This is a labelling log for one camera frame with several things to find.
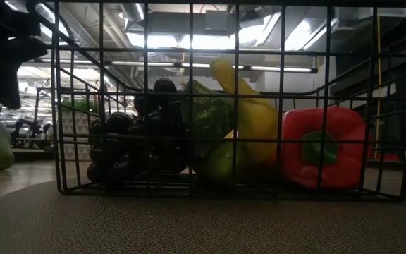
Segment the yellow banana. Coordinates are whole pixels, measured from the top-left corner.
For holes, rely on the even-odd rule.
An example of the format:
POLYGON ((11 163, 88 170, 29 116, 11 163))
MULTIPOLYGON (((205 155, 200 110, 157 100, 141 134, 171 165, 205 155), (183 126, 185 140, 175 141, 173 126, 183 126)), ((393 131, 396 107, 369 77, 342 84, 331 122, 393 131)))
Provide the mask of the yellow banana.
POLYGON ((210 69, 227 94, 238 93, 238 134, 241 138, 253 138, 244 148, 250 164, 263 164, 276 154, 278 134, 278 112, 267 98, 251 88, 235 68, 225 59, 214 59, 210 69))

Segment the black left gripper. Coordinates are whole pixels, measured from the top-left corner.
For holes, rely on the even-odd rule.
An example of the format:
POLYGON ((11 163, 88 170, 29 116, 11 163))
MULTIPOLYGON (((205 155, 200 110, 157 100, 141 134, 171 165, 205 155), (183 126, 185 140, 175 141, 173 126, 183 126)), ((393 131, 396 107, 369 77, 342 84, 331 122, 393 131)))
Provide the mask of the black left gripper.
MULTIPOLYGON (((0 0, 0 38, 16 35, 41 35, 39 19, 0 0)), ((23 63, 45 54, 47 46, 37 39, 0 40, 0 104, 8 109, 21 107, 18 69, 23 63)))

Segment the red storage bin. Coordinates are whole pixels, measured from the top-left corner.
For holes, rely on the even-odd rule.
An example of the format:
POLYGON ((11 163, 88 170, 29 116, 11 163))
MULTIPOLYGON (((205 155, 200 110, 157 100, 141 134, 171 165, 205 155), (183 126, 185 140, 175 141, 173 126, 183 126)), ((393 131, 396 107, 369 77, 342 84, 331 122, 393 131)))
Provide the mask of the red storage bin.
POLYGON ((382 159, 385 162, 399 162, 400 161, 400 156, 399 156, 399 154, 396 154, 396 153, 390 153, 390 152, 380 153, 380 152, 377 152, 375 154, 375 159, 377 159, 377 160, 382 159))

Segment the red bell pepper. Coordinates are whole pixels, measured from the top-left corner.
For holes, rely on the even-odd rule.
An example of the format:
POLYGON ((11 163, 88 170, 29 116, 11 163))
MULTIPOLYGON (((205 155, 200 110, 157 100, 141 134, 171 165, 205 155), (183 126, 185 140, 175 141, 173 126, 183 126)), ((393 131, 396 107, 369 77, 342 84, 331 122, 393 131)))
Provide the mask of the red bell pepper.
POLYGON ((283 117, 282 175, 307 188, 359 185, 366 124, 344 107, 296 109, 283 117))

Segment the succulent plant in white pot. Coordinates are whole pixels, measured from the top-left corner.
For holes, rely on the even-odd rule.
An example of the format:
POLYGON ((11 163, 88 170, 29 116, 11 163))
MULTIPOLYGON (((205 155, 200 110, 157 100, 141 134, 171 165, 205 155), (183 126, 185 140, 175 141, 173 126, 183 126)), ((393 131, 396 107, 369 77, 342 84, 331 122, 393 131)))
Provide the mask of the succulent plant in white pot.
POLYGON ((63 100, 61 107, 63 154, 66 161, 89 161, 90 147, 88 126, 99 118, 99 106, 93 99, 75 99, 74 104, 70 100, 63 100))

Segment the black grape bunch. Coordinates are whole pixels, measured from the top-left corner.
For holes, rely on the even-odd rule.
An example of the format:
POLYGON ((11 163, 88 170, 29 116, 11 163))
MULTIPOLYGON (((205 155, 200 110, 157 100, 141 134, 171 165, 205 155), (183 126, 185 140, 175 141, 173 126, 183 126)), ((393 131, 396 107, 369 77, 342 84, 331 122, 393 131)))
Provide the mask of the black grape bunch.
POLYGON ((90 181, 120 188, 143 174, 178 174, 188 165, 188 131, 173 81, 158 79, 148 94, 134 96, 137 116, 114 112, 89 125, 90 181))

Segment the round grey mat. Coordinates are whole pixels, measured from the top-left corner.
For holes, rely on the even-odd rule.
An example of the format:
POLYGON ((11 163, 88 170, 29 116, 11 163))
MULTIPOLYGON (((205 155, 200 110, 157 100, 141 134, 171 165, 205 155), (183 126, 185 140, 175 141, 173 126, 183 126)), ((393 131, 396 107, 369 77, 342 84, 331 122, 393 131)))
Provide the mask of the round grey mat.
POLYGON ((0 197, 0 254, 406 254, 406 203, 0 197))

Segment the green cucumber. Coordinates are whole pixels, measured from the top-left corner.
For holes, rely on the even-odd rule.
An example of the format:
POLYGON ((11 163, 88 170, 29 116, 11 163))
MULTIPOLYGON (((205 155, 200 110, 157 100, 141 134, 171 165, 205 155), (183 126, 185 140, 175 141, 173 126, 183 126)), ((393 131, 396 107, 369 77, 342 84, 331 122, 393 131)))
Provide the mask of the green cucumber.
POLYGON ((225 184, 232 180, 233 169, 233 100, 221 97, 199 81, 185 88, 181 113, 194 144, 193 169, 197 175, 213 183, 225 184))

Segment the long ceiling light tube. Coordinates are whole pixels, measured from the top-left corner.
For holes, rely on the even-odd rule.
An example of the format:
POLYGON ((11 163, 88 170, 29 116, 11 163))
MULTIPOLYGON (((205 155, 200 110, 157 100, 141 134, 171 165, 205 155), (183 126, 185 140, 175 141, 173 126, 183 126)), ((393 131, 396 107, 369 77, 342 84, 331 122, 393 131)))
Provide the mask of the long ceiling light tube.
MULTIPOLYGON (((107 66, 144 66, 140 61, 105 61, 107 66)), ((160 67, 160 68, 189 68, 189 63, 181 62, 148 62, 148 67, 160 67)), ((193 68, 210 68, 209 63, 194 63, 193 68)), ((251 65, 239 65, 238 68, 243 71, 267 71, 267 72, 281 72, 280 66, 251 66, 251 65)), ((316 73, 317 68, 301 68, 301 67, 284 67, 283 70, 289 73, 316 73)))

